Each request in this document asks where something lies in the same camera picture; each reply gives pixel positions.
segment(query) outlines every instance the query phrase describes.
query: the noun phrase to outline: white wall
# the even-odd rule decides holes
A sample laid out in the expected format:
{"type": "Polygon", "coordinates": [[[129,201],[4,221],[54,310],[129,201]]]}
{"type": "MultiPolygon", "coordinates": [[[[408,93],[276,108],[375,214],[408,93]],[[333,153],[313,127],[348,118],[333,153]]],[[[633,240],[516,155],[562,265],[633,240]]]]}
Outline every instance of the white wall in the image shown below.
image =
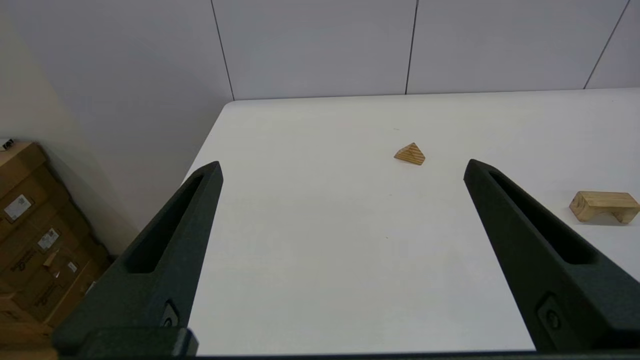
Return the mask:
{"type": "Polygon", "coordinates": [[[407,94],[581,89],[627,0],[428,0],[407,94]]]}
{"type": "Polygon", "coordinates": [[[404,94],[415,0],[215,0],[238,99],[404,94]]]}
{"type": "Polygon", "coordinates": [[[210,0],[7,0],[142,229],[232,100],[210,0]]]}
{"type": "Polygon", "coordinates": [[[640,86],[640,0],[631,0],[587,88],[640,86]]]}
{"type": "Polygon", "coordinates": [[[51,166],[112,253],[137,235],[74,119],[0,7],[0,137],[39,142],[51,166]]]}

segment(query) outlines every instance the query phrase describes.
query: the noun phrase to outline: wooden arch block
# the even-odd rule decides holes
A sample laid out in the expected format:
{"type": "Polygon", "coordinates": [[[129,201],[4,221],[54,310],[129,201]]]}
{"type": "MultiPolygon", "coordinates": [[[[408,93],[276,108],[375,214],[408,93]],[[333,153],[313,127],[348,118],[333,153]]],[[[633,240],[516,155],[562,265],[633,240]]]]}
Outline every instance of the wooden arch block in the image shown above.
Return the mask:
{"type": "Polygon", "coordinates": [[[628,224],[640,211],[640,204],[629,193],[578,192],[569,208],[581,222],[600,213],[612,213],[622,224],[628,224]]]}
{"type": "Polygon", "coordinates": [[[415,144],[415,142],[412,142],[409,145],[398,150],[394,158],[404,160],[416,165],[422,165],[422,163],[424,162],[424,155],[418,148],[418,145],[415,144]]]}

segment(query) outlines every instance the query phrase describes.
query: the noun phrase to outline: triangular wooden block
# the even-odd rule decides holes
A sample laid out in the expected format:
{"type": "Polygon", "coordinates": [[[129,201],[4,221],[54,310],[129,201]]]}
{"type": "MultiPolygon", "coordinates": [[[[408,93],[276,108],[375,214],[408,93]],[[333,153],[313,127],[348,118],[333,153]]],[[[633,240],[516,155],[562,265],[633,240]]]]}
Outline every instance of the triangular wooden block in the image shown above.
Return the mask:
{"type": "Polygon", "coordinates": [[[418,148],[418,145],[415,144],[415,142],[412,142],[409,145],[398,150],[394,158],[404,160],[416,165],[422,165],[422,163],[424,162],[424,155],[418,148]]]}

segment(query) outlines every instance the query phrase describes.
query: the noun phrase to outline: table surface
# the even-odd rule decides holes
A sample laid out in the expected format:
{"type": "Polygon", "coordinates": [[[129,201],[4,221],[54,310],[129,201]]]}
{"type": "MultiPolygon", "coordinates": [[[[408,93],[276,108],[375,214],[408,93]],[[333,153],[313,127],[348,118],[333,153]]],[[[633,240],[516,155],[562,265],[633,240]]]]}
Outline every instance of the table surface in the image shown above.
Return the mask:
{"type": "Polygon", "coordinates": [[[189,174],[225,182],[189,327],[200,355],[532,349],[463,174],[518,183],[636,279],[640,89],[236,101],[189,174]],[[415,142],[422,166],[393,158],[415,142]]]}

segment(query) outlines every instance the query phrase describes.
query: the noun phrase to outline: stack of cardboard boxes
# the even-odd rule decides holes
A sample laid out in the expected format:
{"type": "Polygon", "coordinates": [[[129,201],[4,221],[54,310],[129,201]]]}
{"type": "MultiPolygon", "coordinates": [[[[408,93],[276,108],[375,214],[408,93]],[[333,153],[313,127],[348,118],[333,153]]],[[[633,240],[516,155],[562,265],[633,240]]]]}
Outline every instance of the stack of cardboard boxes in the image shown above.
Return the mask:
{"type": "Polygon", "coordinates": [[[0,152],[0,345],[47,343],[108,266],[35,143],[0,152]]]}

